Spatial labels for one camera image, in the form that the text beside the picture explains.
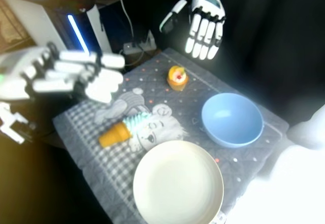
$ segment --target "black curtain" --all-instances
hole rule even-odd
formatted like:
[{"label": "black curtain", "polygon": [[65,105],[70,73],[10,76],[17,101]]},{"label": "black curtain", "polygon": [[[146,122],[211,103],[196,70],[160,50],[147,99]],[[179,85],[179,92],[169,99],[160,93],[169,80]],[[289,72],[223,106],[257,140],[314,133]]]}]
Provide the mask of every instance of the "black curtain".
[{"label": "black curtain", "polygon": [[[140,0],[160,48],[183,53],[187,17],[162,36],[159,23],[177,0]],[[196,62],[291,125],[325,104],[325,0],[222,0],[224,39],[213,61]]]}]

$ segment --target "cartoon bear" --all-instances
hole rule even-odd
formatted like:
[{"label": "cartoon bear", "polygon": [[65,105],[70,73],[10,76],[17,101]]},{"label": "cartoon bear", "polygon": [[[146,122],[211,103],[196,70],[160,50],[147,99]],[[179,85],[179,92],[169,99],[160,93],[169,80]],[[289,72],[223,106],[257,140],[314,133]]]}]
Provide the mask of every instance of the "cartoon bear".
[{"label": "cartoon bear", "polygon": [[[132,92],[121,94],[108,109],[96,112],[95,123],[102,124],[105,120],[120,120],[139,112],[150,112],[145,106],[142,93],[142,89],[134,88]],[[128,140],[132,152],[142,149],[148,151],[157,144],[170,140],[182,140],[186,134],[178,120],[172,116],[172,109],[168,105],[155,105],[151,114],[143,128]]]}]

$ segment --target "plate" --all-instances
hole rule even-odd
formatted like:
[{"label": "plate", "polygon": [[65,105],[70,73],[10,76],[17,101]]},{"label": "plate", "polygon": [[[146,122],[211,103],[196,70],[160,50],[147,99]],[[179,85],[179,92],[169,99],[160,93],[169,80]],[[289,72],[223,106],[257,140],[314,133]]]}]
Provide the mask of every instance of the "plate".
[{"label": "plate", "polygon": [[169,141],[141,159],[133,192],[148,224],[208,224],[221,208],[223,179],[215,160],[203,148]]}]

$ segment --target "blue bowl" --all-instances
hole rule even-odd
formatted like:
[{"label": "blue bowl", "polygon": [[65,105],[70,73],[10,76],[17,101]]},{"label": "blue bowl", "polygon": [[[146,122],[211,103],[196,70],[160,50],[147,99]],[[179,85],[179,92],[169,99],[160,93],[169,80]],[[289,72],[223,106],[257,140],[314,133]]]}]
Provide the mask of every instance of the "blue bowl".
[{"label": "blue bowl", "polygon": [[208,99],[202,109],[206,133],[217,144],[238,148],[253,143],[263,131],[257,106],[235,93],[220,93]]}]

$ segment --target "gingham fabric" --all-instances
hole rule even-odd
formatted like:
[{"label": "gingham fabric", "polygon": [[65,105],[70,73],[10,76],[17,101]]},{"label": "gingham fabric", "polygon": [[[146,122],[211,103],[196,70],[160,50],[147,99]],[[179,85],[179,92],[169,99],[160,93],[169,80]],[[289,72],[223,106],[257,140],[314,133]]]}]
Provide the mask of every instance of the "gingham fabric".
[{"label": "gingham fabric", "polygon": [[[183,92],[171,90],[166,82],[168,69],[174,65],[185,67],[190,77]],[[141,92],[134,93],[132,98],[135,88]],[[114,95],[115,101],[121,98],[126,101],[128,108],[123,113],[98,123],[96,116],[102,111],[112,111],[114,103],[103,105],[86,100],[57,116],[54,125],[113,223],[145,223],[135,205],[132,182],[146,150],[132,152],[128,142],[103,149],[98,137],[130,112],[151,112],[157,104],[168,105],[186,131],[183,139],[200,145],[218,162],[224,180],[224,199],[221,211],[211,223],[220,224],[288,129],[285,121],[259,106],[265,126],[256,142],[238,149],[216,145],[203,130],[200,113],[204,102],[221,92],[238,93],[192,61],[167,49],[124,76],[124,83]]]}]

